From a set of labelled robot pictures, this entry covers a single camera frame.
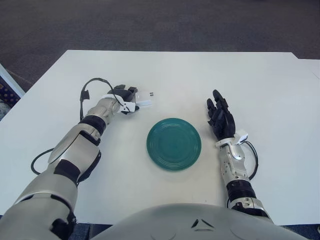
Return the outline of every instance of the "robotic hand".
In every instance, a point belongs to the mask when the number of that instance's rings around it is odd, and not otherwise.
[[[234,117],[228,110],[226,100],[217,91],[213,91],[216,106],[207,100],[209,125],[218,139],[220,149],[221,174],[228,191],[227,207],[249,215],[270,219],[260,200],[256,198],[245,168],[245,154],[241,144],[248,138],[243,130],[236,131]]]
[[[84,89],[81,103],[89,99],[89,92]],[[53,149],[47,169],[26,187],[0,219],[0,239],[68,239],[76,224],[78,184],[97,166],[101,157],[100,138],[113,116],[139,109],[131,102],[136,92],[135,87],[125,90],[124,85],[111,88],[64,136]]]

